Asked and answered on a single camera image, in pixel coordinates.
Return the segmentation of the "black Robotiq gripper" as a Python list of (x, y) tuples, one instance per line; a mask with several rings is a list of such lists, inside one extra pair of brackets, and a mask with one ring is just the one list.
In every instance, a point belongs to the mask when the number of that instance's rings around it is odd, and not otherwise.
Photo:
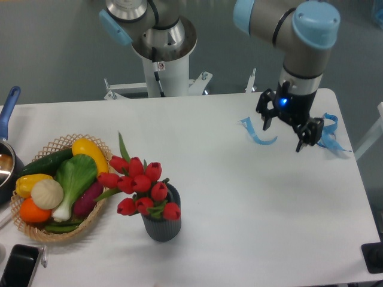
[(275, 117), (292, 126), (299, 138), (296, 152), (300, 152), (303, 147), (314, 146), (321, 139), (324, 119), (310, 117), (316, 91), (297, 95), (288, 91), (290, 87), (290, 82), (285, 81), (283, 84), (278, 84), (276, 94), (269, 88), (265, 90), (259, 97), (256, 112), (261, 115), (264, 131), (270, 127)]

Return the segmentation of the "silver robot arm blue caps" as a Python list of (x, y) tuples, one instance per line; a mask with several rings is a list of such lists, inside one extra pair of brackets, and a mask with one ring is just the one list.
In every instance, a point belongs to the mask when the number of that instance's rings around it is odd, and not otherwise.
[[(110, 37), (141, 57), (150, 97), (190, 94), (189, 55), (197, 36), (178, 1), (107, 1), (99, 20)], [(337, 9), (323, 1), (237, 1), (233, 21), (285, 54), (276, 90), (264, 91), (256, 107), (263, 127), (276, 117), (293, 128), (298, 149), (317, 144), (324, 121), (309, 113), (337, 40)]]

